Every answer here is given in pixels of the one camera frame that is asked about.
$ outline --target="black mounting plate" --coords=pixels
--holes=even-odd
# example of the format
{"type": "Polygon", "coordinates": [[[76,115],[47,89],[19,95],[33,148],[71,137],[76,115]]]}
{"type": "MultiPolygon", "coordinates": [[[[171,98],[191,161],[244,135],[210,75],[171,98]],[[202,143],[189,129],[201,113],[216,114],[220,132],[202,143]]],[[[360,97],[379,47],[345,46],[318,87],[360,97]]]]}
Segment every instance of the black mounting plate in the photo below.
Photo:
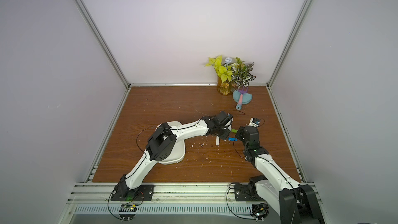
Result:
{"type": "MultiPolygon", "coordinates": [[[[144,202],[150,202],[152,201],[152,195],[153,195],[153,189],[154,189],[154,185],[152,184],[142,184],[140,185],[140,187],[138,187],[137,190],[137,197],[134,201],[144,201],[144,202]]],[[[125,201],[130,201],[130,200],[126,200],[126,197],[123,197],[122,194],[112,194],[111,196],[111,201],[121,201],[121,202],[125,202],[125,201]]]]}
{"type": "Polygon", "coordinates": [[[142,192],[142,194],[144,195],[144,199],[143,201],[145,202],[150,202],[152,201],[152,195],[153,195],[153,188],[155,187],[155,185],[152,184],[148,184],[148,185],[141,185],[138,189],[138,199],[142,199],[142,195],[140,193],[140,191],[142,192]]]}
{"type": "Polygon", "coordinates": [[[235,184],[234,185],[234,194],[235,194],[235,201],[237,202],[258,202],[264,201],[259,198],[254,198],[249,194],[249,186],[243,184],[235,184]]]}

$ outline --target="artificial plant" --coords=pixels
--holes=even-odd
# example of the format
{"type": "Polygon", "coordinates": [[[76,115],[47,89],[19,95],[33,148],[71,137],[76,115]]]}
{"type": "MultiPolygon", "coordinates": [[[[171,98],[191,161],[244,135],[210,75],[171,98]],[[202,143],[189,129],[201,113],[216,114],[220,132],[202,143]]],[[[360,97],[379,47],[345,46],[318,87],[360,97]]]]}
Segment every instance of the artificial plant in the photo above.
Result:
{"type": "Polygon", "coordinates": [[[224,66],[222,65],[222,56],[218,56],[216,58],[209,57],[209,63],[207,63],[205,66],[213,67],[218,77],[221,78],[222,83],[225,82],[226,80],[231,82],[233,74],[231,66],[228,65],[227,63],[224,63],[224,66]]]}
{"type": "Polygon", "coordinates": [[[236,57],[236,63],[231,65],[231,71],[233,72],[231,78],[238,87],[248,87],[249,82],[256,78],[250,73],[253,70],[253,66],[254,62],[245,65],[240,58],[236,57]]]}

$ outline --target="green object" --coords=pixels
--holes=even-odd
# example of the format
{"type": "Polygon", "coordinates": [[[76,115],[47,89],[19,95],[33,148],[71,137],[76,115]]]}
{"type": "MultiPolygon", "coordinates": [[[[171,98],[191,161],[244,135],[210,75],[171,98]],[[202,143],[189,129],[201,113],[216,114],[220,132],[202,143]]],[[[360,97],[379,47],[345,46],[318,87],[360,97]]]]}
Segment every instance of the green object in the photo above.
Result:
{"type": "Polygon", "coordinates": [[[253,70],[254,62],[245,65],[238,57],[236,61],[237,63],[231,65],[231,71],[233,72],[231,78],[238,87],[248,87],[249,82],[256,78],[250,73],[253,70]]]}

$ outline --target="amber vase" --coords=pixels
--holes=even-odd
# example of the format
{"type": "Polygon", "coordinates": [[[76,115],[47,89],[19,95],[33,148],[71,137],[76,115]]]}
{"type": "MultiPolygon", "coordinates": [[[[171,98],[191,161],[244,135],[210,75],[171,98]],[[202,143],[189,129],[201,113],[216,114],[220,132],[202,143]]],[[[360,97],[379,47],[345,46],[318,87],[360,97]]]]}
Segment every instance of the amber vase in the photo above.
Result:
{"type": "Polygon", "coordinates": [[[221,82],[221,78],[218,78],[217,81],[217,91],[222,95],[231,95],[236,89],[236,83],[233,81],[226,80],[225,82],[221,82]]]}

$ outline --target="yellow-green leaf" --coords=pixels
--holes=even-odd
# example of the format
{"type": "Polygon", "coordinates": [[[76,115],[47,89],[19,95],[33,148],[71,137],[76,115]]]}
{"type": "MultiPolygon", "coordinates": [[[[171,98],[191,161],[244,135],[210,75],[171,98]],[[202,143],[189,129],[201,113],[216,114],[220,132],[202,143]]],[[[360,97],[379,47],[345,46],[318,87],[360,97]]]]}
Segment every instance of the yellow-green leaf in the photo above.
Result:
{"type": "Polygon", "coordinates": [[[214,69],[219,77],[221,77],[221,73],[218,69],[214,69]]]}
{"type": "Polygon", "coordinates": [[[226,75],[221,75],[221,82],[225,82],[226,81],[226,79],[227,79],[227,76],[226,75]]]}
{"type": "Polygon", "coordinates": [[[222,60],[221,57],[222,57],[222,56],[219,56],[219,57],[216,58],[216,60],[215,60],[215,62],[214,62],[214,65],[216,65],[216,66],[221,66],[221,60],[222,60]]]}
{"type": "Polygon", "coordinates": [[[226,73],[226,67],[224,66],[219,66],[218,70],[220,71],[220,73],[226,73]]]}

